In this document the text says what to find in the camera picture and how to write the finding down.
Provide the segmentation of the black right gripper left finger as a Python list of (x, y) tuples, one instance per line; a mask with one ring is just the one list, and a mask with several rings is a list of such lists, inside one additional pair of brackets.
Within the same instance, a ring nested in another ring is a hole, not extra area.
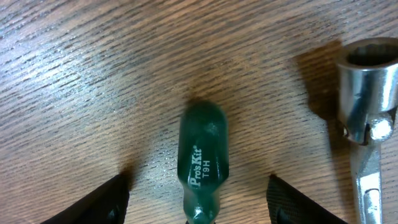
[(123, 224), (129, 201), (129, 177), (116, 175), (43, 224)]

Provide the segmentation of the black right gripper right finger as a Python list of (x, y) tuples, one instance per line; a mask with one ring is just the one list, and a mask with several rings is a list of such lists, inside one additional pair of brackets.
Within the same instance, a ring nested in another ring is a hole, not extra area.
[(266, 199), (272, 224), (347, 224), (275, 174)]

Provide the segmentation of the green handled screwdriver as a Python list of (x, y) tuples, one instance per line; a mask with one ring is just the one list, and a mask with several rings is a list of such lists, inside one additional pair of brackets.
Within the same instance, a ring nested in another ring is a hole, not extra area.
[(210, 101), (196, 101), (180, 120), (177, 177), (188, 223), (214, 223), (229, 176), (228, 120)]

